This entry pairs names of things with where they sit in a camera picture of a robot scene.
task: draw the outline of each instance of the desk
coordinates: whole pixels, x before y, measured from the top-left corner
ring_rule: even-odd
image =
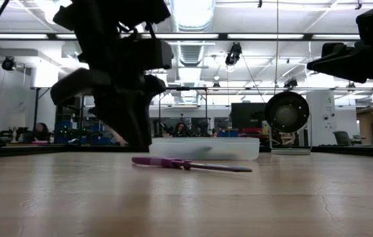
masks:
[[[373,158],[261,153],[252,173],[121,153],[0,158],[1,236],[373,236]]]
[[[12,144],[12,143],[8,143],[7,146],[10,146],[10,147],[26,147],[26,146],[39,146],[39,145],[44,145],[44,144],[19,144],[19,143],[16,143],[16,144]]]

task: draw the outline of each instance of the ceiling duct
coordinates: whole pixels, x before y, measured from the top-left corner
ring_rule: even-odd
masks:
[[[200,33],[210,32],[214,17],[215,0],[171,0],[170,3],[175,32]],[[187,67],[199,66],[205,54],[204,45],[179,45],[177,48],[179,64]],[[181,68],[178,75],[181,82],[198,85],[201,77],[200,68]],[[182,92],[186,103],[193,103],[191,92]]]

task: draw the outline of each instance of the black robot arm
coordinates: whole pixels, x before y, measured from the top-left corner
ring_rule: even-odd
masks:
[[[373,9],[356,19],[361,40],[354,47],[326,43],[322,57],[307,64],[309,70],[365,83],[373,79]]]
[[[53,20],[74,31],[82,49],[80,60],[89,70],[78,69],[59,80],[51,88],[53,102],[88,91],[95,100],[90,113],[129,145],[150,145],[149,104],[165,86],[144,71],[171,68],[173,52],[154,37],[139,39],[135,26],[156,24],[169,16],[163,0],[73,0],[61,7]],[[133,33],[121,38],[124,32]]]

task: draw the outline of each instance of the pole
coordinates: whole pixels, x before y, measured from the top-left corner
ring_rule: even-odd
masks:
[[[81,96],[81,106],[80,106],[80,137],[78,138],[79,143],[81,144],[82,134],[84,133],[84,103],[85,103],[85,95],[82,94]]]
[[[36,105],[34,106],[34,125],[33,131],[36,129],[37,125],[37,111],[39,109],[39,93],[41,88],[36,88]]]
[[[208,89],[205,88],[205,130],[208,130]]]
[[[162,138],[162,126],[161,126],[161,94],[159,94],[159,137]]]

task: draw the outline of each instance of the plastic container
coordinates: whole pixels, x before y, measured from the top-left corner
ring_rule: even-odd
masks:
[[[258,138],[153,138],[150,155],[192,160],[254,160]]]

